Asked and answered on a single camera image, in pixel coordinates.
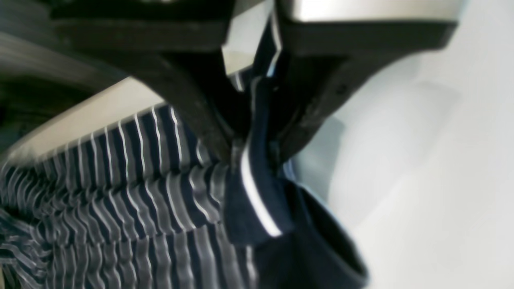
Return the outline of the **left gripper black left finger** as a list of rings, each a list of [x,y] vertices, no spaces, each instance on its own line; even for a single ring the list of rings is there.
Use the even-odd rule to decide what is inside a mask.
[[[222,54],[235,0],[2,0],[1,145],[123,77],[173,106],[219,159],[249,129]]]

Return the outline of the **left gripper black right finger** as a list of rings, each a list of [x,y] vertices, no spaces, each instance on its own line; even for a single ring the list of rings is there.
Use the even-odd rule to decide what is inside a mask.
[[[460,0],[276,0],[281,55],[271,137],[279,159],[305,148],[374,74],[445,48],[461,11]]]

